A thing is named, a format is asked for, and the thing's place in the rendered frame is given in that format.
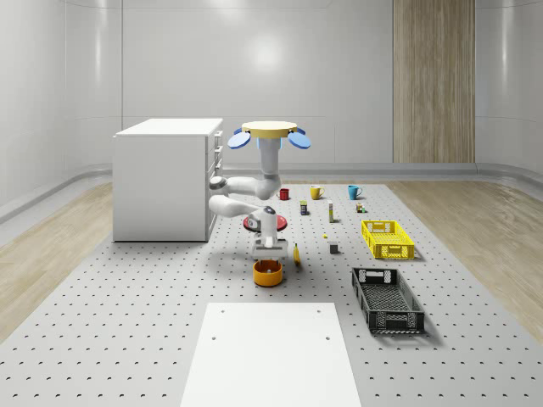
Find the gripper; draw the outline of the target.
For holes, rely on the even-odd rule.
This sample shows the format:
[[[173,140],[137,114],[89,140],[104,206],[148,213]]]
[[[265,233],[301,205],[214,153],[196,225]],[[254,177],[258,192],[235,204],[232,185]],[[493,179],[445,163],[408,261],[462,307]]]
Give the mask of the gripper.
[[[278,238],[270,247],[265,246],[265,239],[262,236],[255,236],[251,247],[251,257],[258,260],[277,260],[288,256],[288,241]]]

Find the yellow bowl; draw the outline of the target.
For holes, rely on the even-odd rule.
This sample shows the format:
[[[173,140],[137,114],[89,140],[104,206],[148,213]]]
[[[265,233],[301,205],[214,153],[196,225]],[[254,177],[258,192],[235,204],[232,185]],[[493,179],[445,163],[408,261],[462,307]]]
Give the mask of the yellow bowl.
[[[254,282],[262,287],[274,287],[283,280],[283,267],[277,260],[258,260],[253,266]]]

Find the red plate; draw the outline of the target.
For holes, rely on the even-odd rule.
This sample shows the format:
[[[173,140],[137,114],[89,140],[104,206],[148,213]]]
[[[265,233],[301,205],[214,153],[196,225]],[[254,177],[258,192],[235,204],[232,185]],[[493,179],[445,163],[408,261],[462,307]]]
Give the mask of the red plate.
[[[261,231],[261,225],[258,220],[250,219],[249,217],[246,217],[243,222],[244,228],[252,231],[252,232],[260,232]],[[286,219],[281,216],[277,215],[277,231],[281,231],[285,229],[288,225],[288,222]]]

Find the white board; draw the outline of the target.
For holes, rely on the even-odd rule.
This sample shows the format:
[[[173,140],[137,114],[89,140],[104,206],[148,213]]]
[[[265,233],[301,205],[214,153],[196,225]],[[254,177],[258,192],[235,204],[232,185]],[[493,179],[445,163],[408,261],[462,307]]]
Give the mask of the white board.
[[[209,304],[181,407],[361,407],[334,304]]]

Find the white cabinet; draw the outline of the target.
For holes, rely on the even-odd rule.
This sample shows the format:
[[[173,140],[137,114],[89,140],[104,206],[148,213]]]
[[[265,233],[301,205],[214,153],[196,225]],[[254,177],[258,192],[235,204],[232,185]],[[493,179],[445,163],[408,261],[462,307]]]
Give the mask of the white cabinet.
[[[204,242],[222,120],[149,119],[113,138],[113,238]]]

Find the yellow basket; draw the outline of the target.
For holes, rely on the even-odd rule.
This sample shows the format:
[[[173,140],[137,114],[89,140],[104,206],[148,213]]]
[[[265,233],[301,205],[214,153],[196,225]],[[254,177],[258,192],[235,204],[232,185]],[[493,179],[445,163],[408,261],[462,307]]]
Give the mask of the yellow basket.
[[[414,242],[395,220],[363,220],[361,234],[376,259],[414,258]]]

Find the dark grey basket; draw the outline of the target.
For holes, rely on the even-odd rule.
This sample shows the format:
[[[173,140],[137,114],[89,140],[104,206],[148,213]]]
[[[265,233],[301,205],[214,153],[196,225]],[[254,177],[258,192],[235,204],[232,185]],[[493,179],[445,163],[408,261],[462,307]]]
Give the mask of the dark grey basket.
[[[353,267],[351,273],[355,295],[371,332],[424,331],[424,310],[398,270]]]

